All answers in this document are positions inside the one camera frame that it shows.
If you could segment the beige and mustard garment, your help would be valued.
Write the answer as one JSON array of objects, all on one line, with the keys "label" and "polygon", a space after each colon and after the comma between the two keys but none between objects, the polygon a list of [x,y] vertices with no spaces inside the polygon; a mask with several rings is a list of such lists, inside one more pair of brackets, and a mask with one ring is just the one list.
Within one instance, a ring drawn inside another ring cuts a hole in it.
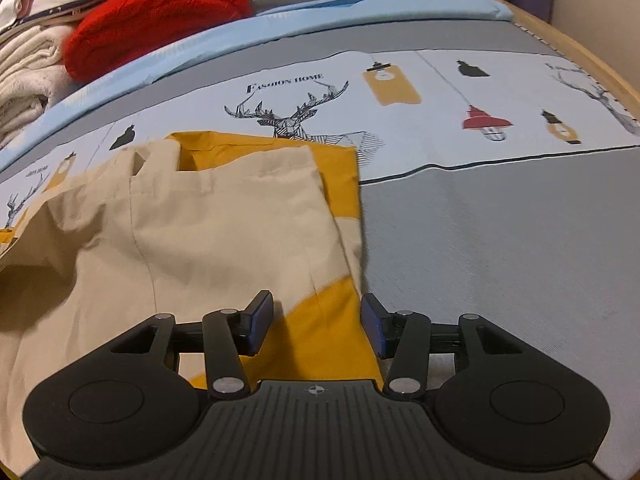
[{"label": "beige and mustard garment", "polygon": [[261,379],[380,380],[360,323],[353,148],[219,132],[128,146],[42,192],[1,256],[1,461],[44,378],[159,313],[180,323],[274,298]]}]

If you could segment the red knitted sweater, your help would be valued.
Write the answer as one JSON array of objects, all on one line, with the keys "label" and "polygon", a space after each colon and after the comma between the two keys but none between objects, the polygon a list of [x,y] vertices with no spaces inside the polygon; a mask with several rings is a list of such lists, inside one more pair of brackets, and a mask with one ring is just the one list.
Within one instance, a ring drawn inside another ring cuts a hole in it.
[{"label": "red knitted sweater", "polygon": [[106,0],[65,40],[63,64],[86,84],[161,47],[253,15],[250,0]]}]

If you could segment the light blue quilt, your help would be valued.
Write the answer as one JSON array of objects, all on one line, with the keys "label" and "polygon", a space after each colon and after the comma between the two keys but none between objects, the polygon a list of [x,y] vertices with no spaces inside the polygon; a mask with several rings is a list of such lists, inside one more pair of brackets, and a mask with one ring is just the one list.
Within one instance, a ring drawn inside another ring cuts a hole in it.
[{"label": "light blue quilt", "polygon": [[505,21],[498,0],[316,0],[279,6],[199,32],[142,56],[87,84],[51,108],[1,152],[8,168],[58,130],[96,108],[165,76],[269,41],[350,26],[425,20]]}]

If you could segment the cream folded blanket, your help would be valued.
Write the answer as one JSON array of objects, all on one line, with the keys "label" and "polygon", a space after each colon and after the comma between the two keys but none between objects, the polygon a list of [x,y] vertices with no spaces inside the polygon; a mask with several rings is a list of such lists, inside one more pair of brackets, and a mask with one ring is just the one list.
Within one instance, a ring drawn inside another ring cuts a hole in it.
[{"label": "cream folded blanket", "polygon": [[63,64],[70,25],[34,26],[1,47],[1,147],[73,91]]}]

